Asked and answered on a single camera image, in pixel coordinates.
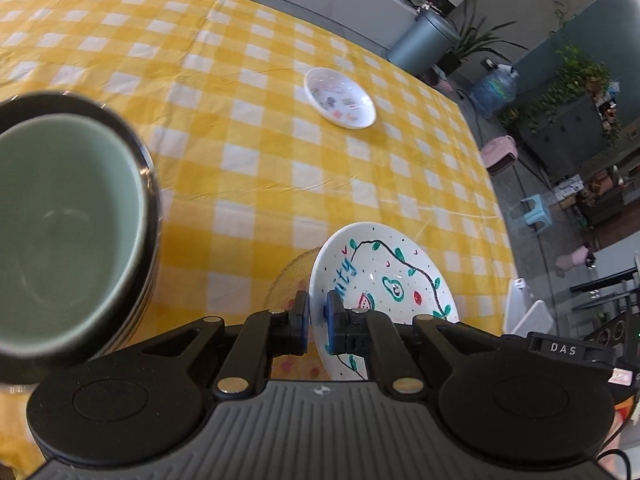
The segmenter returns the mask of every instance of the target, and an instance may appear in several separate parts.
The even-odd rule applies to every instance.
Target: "gingham tablecloth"
[[[376,123],[325,121],[302,88],[313,66],[360,83]],[[158,166],[161,267],[135,340],[207,313],[243,322],[288,262],[365,220],[423,246],[460,317],[500,332],[515,268],[468,126],[359,46],[246,0],[0,0],[0,98],[39,89],[108,104]],[[0,396],[0,461],[22,474],[42,460],[25,402]]]

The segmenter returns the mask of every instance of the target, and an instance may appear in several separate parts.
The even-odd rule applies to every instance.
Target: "stacked bowl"
[[[153,162],[115,113],[68,92],[0,103],[0,384],[23,390],[124,345],[160,227]]]

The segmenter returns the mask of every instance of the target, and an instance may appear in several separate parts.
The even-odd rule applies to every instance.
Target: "gray trash bin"
[[[453,24],[433,9],[421,11],[415,25],[386,53],[386,58],[411,75],[421,76],[460,42]]]

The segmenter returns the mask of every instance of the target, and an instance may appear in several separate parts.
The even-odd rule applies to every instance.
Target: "white plate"
[[[373,308],[394,323],[411,324],[418,314],[459,321],[447,283],[417,244],[375,222],[347,225],[320,249],[309,282],[313,338],[334,381],[365,379],[367,371],[361,357],[334,356],[326,349],[329,338],[323,309],[332,289],[340,293],[345,308]]]
[[[376,107],[360,85],[330,68],[312,68],[305,74],[309,102],[327,120],[350,130],[371,126]]]

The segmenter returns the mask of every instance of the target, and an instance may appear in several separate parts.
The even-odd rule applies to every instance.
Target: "pink heater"
[[[518,160],[516,142],[508,135],[490,140],[484,145],[480,155],[491,176],[502,173]]]

